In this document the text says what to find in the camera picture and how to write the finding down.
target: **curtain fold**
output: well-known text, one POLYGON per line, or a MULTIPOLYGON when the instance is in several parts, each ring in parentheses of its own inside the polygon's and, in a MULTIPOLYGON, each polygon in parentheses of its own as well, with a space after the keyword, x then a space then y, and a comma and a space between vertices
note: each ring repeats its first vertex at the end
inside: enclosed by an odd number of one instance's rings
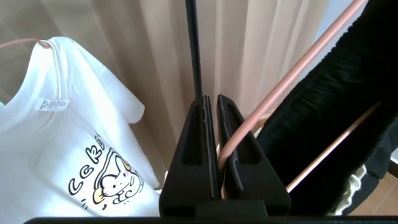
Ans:
MULTIPOLYGON (((222 93, 247 116, 313 43, 327 6, 328 0, 197 1, 203 92, 213 114, 222 93)), ((162 181, 195 95, 185 1, 0 2, 0 43, 61 35, 102 61, 145 104, 132 129, 162 181)), ((3 103, 18 91, 32 48, 0 51, 3 103)))

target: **black rod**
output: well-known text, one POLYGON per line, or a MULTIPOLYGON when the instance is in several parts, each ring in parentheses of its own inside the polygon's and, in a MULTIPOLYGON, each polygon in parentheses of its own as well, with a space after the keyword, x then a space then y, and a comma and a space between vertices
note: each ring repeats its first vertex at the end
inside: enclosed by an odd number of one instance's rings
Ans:
POLYGON ((202 87, 201 87, 200 53, 199 53, 199 36, 198 36, 196 0, 185 0, 185 6, 187 7, 189 44, 191 46, 193 83, 195 85, 195 99, 199 99, 199 98, 202 98, 203 92, 202 92, 202 87))

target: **copper-colored hanger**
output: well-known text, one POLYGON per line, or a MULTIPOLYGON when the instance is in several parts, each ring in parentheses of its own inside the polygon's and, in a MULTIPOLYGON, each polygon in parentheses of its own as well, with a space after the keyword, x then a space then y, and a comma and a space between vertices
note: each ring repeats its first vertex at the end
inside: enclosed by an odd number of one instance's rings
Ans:
MULTIPOLYGON (((332 25, 321 35, 321 37, 307 50, 298 62, 286 73, 281 81, 263 99, 257 108, 250 114, 249 118, 236 130, 231 139, 226 143, 218 156, 218 168, 220 175, 223 176, 226 161, 238 144, 253 128, 256 122, 264 115, 271 105, 278 99, 282 92, 297 78, 304 68, 319 54, 319 52, 329 43, 336 33, 348 22, 348 20, 361 8, 366 0, 354 0, 332 25)), ((339 145, 349 134, 361 123, 371 112, 379 106, 379 103, 370 108, 357 121, 354 122, 336 141, 326 148, 296 179, 287 186, 290 192, 303 180, 321 161, 326 158, 334 148, 339 145)))
POLYGON ((49 44, 45 43, 44 41, 41 41, 36 38, 27 38, 27 39, 13 40, 13 41, 7 42, 5 44, 0 44, 0 49, 6 48, 6 47, 9 47, 12 45, 16 45, 16 44, 23 44, 23 43, 29 43, 29 42, 37 42, 38 44, 40 44, 40 46, 42 46, 45 49, 51 48, 51 46, 49 44))

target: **white clothing tag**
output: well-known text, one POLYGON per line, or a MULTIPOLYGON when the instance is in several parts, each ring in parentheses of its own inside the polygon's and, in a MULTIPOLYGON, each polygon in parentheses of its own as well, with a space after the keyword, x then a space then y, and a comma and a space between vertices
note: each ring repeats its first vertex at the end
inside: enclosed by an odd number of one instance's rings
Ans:
POLYGON ((63 111, 67 108, 68 104, 69 104, 68 99, 59 99, 59 100, 39 99, 35 106, 35 110, 63 111))

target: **wooden floor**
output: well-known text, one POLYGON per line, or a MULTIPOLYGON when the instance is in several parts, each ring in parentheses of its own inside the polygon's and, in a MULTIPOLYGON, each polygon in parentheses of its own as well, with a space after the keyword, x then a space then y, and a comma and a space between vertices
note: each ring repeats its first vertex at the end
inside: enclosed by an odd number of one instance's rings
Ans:
POLYGON ((387 173, 351 215, 398 215, 398 179, 387 173))

